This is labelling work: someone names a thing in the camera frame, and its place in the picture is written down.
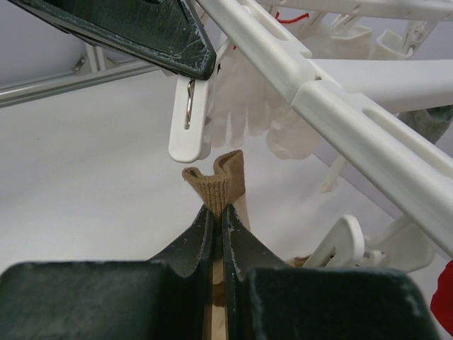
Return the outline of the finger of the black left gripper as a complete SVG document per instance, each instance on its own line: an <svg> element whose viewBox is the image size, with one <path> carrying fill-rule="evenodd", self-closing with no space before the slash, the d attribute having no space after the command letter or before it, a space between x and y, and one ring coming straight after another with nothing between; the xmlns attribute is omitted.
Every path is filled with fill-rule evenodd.
<svg viewBox="0 0 453 340"><path fill-rule="evenodd" d="M41 21L95 46L208 80L216 52L191 1L14 0Z"/></svg>

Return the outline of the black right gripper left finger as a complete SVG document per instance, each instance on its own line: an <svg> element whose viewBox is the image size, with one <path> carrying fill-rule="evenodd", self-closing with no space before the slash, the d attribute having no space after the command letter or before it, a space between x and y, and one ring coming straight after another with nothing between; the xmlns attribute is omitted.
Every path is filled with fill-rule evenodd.
<svg viewBox="0 0 453 340"><path fill-rule="evenodd" d="M2 339L209 339L214 216L145 261L23 262L1 274Z"/></svg>

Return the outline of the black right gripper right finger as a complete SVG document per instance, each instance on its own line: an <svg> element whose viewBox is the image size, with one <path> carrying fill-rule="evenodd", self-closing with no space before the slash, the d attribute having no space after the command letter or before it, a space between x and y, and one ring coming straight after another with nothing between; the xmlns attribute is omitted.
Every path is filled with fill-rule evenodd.
<svg viewBox="0 0 453 340"><path fill-rule="evenodd" d="M222 213L228 339L437 339L416 284L393 269L297 268Z"/></svg>

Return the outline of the white clothes peg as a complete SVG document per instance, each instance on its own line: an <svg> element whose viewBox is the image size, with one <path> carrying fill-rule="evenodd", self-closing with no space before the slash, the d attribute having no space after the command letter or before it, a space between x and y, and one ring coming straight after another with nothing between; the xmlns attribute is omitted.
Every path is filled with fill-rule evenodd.
<svg viewBox="0 0 453 340"><path fill-rule="evenodd" d="M192 164L209 156L212 148L214 79L178 76L168 144L172 160Z"/></svg>

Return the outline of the brown beige ribbed sock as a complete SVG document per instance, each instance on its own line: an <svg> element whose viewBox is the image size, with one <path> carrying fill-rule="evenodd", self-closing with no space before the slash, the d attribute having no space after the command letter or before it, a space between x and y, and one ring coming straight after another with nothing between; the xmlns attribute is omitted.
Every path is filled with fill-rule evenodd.
<svg viewBox="0 0 453 340"><path fill-rule="evenodd" d="M224 262L222 246L222 213L232 204L246 229L250 229L246 204L246 182L243 152L238 149L223 154L214 161L212 175L203 174L198 168L183 170L183 178L201 197L206 208L214 215L216 245L212 265L212 323L211 338L225 339L227 306L224 287Z"/></svg>

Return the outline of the white plastic clip hanger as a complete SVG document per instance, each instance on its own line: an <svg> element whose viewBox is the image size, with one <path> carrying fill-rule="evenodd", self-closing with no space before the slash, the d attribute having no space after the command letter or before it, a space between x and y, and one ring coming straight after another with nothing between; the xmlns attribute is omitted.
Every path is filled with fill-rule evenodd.
<svg viewBox="0 0 453 340"><path fill-rule="evenodd" d="M452 159L362 94L318 75L308 50L254 1L201 7L285 101L452 253Z"/></svg>

